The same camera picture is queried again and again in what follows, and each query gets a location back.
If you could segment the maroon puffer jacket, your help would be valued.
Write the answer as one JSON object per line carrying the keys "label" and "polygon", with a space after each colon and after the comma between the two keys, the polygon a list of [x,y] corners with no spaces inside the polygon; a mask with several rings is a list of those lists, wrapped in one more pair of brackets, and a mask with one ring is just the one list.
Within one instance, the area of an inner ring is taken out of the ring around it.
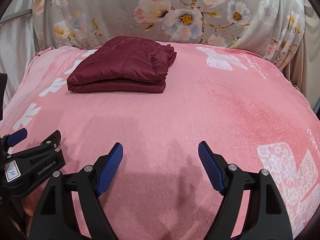
{"label": "maroon puffer jacket", "polygon": [[74,93],[163,93],[174,47],[147,38],[118,36],[82,60],[67,78]]}

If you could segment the silver satin sheet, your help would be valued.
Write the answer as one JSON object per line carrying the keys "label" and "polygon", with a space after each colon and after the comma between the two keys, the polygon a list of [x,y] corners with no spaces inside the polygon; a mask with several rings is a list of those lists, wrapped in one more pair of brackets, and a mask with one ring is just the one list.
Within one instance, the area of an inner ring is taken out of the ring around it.
{"label": "silver satin sheet", "polygon": [[34,0],[12,0],[1,19],[1,72],[8,75],[3,106],[22,81],[30,61],[39,51],[33,26]]}

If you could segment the pink blanket with white bows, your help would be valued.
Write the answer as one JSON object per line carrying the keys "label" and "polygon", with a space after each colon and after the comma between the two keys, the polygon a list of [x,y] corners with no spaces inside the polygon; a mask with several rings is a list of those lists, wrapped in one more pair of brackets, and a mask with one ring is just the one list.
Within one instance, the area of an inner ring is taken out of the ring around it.
{"label": "pink blanket with white bows", "polygon": [[149,93],[72,93],[66,80],[91,52],[38,53],[4,110],[1,132],[26,128],[14,151],[62,135],[64,173],[119,142],[124,156],[101,204],[119,239],[203,239],[221,203],[197,148],[244,171],[270,171],[293,234],[319,206],[319,120],[273,64],[255,54],[195,44],[177,53],[166,88]]}

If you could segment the beige curtain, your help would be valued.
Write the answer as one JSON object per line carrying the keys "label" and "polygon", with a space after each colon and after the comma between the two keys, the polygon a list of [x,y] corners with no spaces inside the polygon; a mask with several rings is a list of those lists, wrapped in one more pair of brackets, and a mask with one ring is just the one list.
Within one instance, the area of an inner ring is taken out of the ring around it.
{"label": "beige curtain", "polygon": [[304,0],[304,8],[303,40],[283,74],[315,108],[319,100],[319,17],[308,0]]}

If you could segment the grey floral quilt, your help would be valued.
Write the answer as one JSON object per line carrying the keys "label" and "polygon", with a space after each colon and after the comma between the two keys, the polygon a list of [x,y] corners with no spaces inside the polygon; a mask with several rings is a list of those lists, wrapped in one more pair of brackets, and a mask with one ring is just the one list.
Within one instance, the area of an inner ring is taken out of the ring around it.
{"label": "grey floral quilt", "polygon": [[91,49],[117,36],[238,48],[281,68],[305,30],[304,0],[34,0],[41,49]]}

